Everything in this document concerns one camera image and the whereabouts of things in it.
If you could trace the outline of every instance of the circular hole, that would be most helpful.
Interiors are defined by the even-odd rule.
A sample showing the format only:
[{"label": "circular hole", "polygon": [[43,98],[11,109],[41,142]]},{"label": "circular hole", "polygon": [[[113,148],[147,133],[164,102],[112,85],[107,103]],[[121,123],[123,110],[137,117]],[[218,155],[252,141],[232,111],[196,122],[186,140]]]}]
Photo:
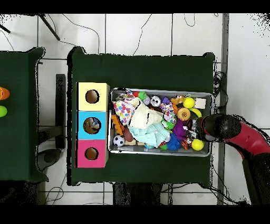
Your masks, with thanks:
[{"label": "circular hole", "polygon": [[95,117],[89,117],[83,122],[83,129],[88,134],[96,134],[101,128],[100,121]]},{"label": "circular hole", "polygon": [[99,151],[94,147],[90,147],[85,150],[84,156],[88,160],[96,160],[99,156]]},{"label": "circular hole", "polygon": [[88,103],[95,104],[99,101],[99,93],[94,89],[88,90],[85,94],[85,99]]}]

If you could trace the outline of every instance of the blue box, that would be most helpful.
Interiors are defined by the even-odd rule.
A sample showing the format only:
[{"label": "blue box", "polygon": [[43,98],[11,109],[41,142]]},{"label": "blue box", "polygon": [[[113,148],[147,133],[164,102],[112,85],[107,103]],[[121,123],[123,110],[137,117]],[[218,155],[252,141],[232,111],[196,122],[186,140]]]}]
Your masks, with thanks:
[{"label": "blue box", "polygon": [[[95,134],[88,134],[83,129],[84,121],[89,118],[97,118],[100,121],[101,128]],[[107,139],[107,112],[106,111],[79,111],[79,131],[78,139],[87,140],[105,140]]]}]

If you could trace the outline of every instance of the gray bin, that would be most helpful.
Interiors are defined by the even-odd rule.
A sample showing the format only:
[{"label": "gray bin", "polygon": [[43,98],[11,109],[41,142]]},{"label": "gray bin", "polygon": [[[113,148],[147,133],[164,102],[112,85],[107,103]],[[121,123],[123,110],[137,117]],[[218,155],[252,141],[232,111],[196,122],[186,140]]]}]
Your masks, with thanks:
[{"label": "gray bin", "polygon": [[[165,90],[148,90],[148,89],[130,89],[131,91],[144,91],[147,93],[149,97],[151,96],[166,96],[168,98],[174,98],[176,95],[185,96],[190,94],[193,98],[204,98],[206,99],[206,107],[201,111],[202,116],[208,116],[213,114],[214,112],[214,97],[212,94],[204,93],[204,92],[179,92],[179,91],[165,91]],[[114,88],[111,91],[111,100],[115,101],[118,93],[122,92],[118,90],[118,88]],[[152,155],[174,155],[174,156],[208,156],[212,149],[212,143],[204,142],[204,148],[200,151],[195,151],[192,148],[185,150],[184,148],[180,148],[177,151],[171,150],[160,150],[160,148],[147,149],[142,145],[123,145],[122,147],[116,147],[113,144],[113,138],[117,135],[115,129],[113,128],[113,123],[111,120],[111,111],[109,113],[109,133],[108,133],[108,146],[109,151],[111,153],[130,153],[130,154],[152,154]]]}]

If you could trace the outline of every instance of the yellow box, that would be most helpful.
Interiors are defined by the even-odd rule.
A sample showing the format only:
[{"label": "yellow box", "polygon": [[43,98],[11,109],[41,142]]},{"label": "yellow box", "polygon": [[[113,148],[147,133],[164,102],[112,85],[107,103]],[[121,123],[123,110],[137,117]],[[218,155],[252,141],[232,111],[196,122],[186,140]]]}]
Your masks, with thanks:
[{"label": "yellow box", "polygon": [[79,82],[79,110],[107,111],[110,87],[106,83]]}]

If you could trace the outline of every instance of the green tablecloth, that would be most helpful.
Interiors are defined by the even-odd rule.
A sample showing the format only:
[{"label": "green tablecloth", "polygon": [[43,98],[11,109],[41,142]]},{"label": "green tablecloth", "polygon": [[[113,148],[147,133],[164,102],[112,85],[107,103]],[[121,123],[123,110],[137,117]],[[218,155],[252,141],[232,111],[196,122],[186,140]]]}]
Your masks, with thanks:
[{"label": "green tablecloth", "polygon": [[43,48],[0,52],[0,86],[10,97],[0,100],[7,115],[0,117],[0,180],[46,181],[36,168],[36,64]]},{"label": "green tablecloth", "polygon": [[111,88],[139,88],[213,93],[215,56],[123,56],[85,54],[74,47],[67,57],[68,71],[68,142],[71,164],[68,184],[78,182],[157,182],[210,184],[210,156],[162,156],[110,153],[103,169],[75,168],[76,82],[106,82]]}]

